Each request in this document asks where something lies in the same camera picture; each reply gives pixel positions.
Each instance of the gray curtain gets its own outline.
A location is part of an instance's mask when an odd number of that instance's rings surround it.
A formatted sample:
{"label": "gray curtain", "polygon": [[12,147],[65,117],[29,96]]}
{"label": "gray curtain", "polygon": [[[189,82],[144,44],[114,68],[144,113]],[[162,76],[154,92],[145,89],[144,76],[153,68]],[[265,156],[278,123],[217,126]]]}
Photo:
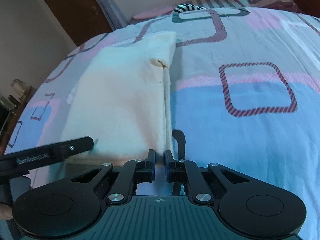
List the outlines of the gray curtain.
{"label": "gray curtain", "polygon": [[128,25],[128,21],[113,0],[97,0],[112,30]]}

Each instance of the finger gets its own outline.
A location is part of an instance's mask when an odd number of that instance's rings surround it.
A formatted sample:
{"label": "finger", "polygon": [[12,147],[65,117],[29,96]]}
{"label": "finger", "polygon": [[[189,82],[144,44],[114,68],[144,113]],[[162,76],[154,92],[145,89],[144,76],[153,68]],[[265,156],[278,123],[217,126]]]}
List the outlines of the finger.
{"label": "finger", "polygon": [[0,203],[0,220],[10,219],[12,219],[12,209],[9,206]]}

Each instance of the screw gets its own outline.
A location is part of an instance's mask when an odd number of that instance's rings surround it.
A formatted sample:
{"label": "screw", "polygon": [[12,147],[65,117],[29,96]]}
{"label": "screw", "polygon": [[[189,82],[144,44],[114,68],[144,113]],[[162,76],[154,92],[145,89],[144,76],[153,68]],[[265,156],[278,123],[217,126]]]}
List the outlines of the screw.
{"label": "screw", "polygon": [[112,202],[119,202],[124,199],[124,196],[120,193],[114,193],[108,196],[108,199]]}
{"label": "screw", "polygon": [[196,199],[201,202],[209,201],[209,200],[211,200],[211,198],[212,197],[206,193],[201,193],[201,194],[196,195]]}

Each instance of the folded garment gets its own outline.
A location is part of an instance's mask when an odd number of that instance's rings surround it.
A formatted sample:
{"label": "folded garment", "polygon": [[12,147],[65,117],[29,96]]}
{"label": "folded garment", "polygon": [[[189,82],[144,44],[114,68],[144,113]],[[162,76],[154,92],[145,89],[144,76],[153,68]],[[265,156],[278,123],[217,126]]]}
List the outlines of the folded garment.
{"label": "folded garment", "polygon": [[69,163],[123,165],[149,149],[172,150],[169,67],[175,32],[103,48],[79,80],[61,141],[90,136],[94,149]]}

